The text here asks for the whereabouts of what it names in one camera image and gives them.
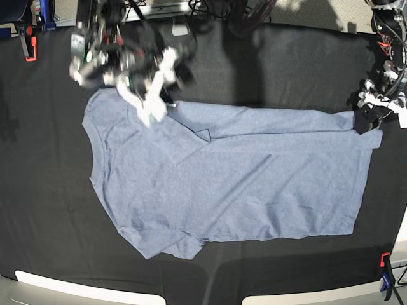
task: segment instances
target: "wire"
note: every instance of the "wire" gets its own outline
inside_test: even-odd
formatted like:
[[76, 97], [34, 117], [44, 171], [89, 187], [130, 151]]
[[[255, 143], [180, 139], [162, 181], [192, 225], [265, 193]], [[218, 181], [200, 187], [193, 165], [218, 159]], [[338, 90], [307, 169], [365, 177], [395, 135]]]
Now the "wire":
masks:
[[137, 1], [136, 2], [135, 0], [128, 0], [128, 1], [130, 3], [131, 7], [133, 8], [133, 10], [135, 11], [135, 13], [137, 14], [137, 16], [139, 16], [140, 20], [145, 20], [146, 17], [144, 17], [144, 15], [141, 13], [139, 5], [137, 4], [138, 2], [142, 2], [142, 3], [145, 4], [145, 2], [144, 1]]
[[[198, 9], [198, 8], [197, 8], [197, 4], [198, 4], [198, 3], [204, 3], [204, 5], [205, 5], [205, 7], [206, 7], [206, 10]], [[190, 9], [191, 9], [191, 16], [192, 16], [194, 13], [205, 13], [205, 14], [207, 14], [207, 19], [208, 19], [209, 17], [214, 17], [214, 18], [219, 18], [219, 19], [221, 19], [221, 20], [226, 20], [226, 19], [228, 19], [229, 15], [230, 15], [230, 11], [229, 11], [229, 10], [227, 10], [226, 13], [223, 14], [223, 15], [217, 15], [217, 14], [213, 13], [212, 11], [210, 11], [208, 2], [207, 2], [206, 0], [189, 0], [189, 1], [188, 1], [188, 6], [189, 6]]]
[[229, 1], [229, 2], [222, 1], [221, 15], [224, 15], [225, 4], [226, 4], [226, 12], [228, 12], [228, 10], [229, 10], [230, 8], [232, 8], [232, 6], [231, 6], [231, 1]]
[[378, 41], [377, 44], [383, 50], [383, 52], [386, 54], [386, 56], [389, 56], [391, 43], [382, 43], [381, 41]]
[[[131, 0], [128, 0], [127, 3], [126, 3], [126, 8], [129, 8], [129, 9], [127, 10], [125, 21], [127, 21], [128, 14], [130, 13], [130, 10], [133, 8], [133, 6], [132, 6], [132, 4], [130, 2], [131, 2]], [[145, 5], [147, 5], [145, 0], [134, 0], [134, 2], [135, 2], [135, 4], [137, 6], [145, 6]]]
[[393, 113], [393, 110], [390, 110], [388, 114], [386, 114], [384, 117], [382, 117], [382, 118], [380, 118], [380, 119], [385, 119], [385, 118], [387, 118], [388, 116], [390, 116], [392, 113]]
[[406, 267], [406, 269], [404, 269], [403, 273], [401, 273], [401, 276], [399, 277], [399, 279], [397, 281], [397, 285], [399, 285], [399, 286], [406, 286], [407, 285], [407, 283], [401, 283], [400, 282], [401, 279], [404, 277], [404, 275], [406, 275], [406, 272], [407, 272], [407, 267]]
[[403, 300], [401, 299], [399, 292], [397, 291], [397, 288], [392, 285], [392, 289], [393, 289], [393, 292], [396, 295], [397, 300], [399, 301], [400, 305], [404, 305]]
[[401, 81], [402, 81], [403, 78], [404, 78], [404, 75], [406, 74], [406, 69], [407, 69], [407, 44], [401, 39], [401, 37], [399, 36], [399, 34], [397, 34], [397, 33], [395, 32], [395, 30], [393, 30], [393, 29], [391, 28], [391, 26], [389, 26], [388, 24], [386, 24], [386, 23], [383, 21], [383, 19], [381, 19], [379, 16], [377, 16], [376, 13], [374, 13], [374, 12], [373, 12], [373, 19], [374, 19], [374, 21], [375, 21], [376, 29], [377, 29], [377, 22], [376, 22], [376, 19], [378, 19], [378, 20], [379, 20], [381, 23], [383, 23], [383, 25], [384, 25], [388, 30], [390, 30], [391, 33], [393, 33], [393, 35], [400, 41], [400, 43], [401, 43], [401, 45], [403, 46], [403, 49], [404, 49], [404, 58], [403, 58], [403, 59], [404, 59], [404, 66], [403, 66], [403, 71], [402, 71], [402, 73], [399, 74], [399, 76], [397, 77], [397, 79], [396, 79], [396, 81], [394, 82], [394, 84], [390, 87], [390, 89], [383, 95], [383, 98], [384, 98], [384, 97], [388, 97], [390, 94], [393, 94], [394, 91], [395, 91], [396, 89], [398, 89], [398, 87], [399, 87]]
[[230, 30], [238, 37], [246, 36], [261, 25], [267, 16], [270, 18], [276, 2], [277, 0], [260, 0], [247, 15], [244, 14], [242, 8], [233, 10], [229, 25]]

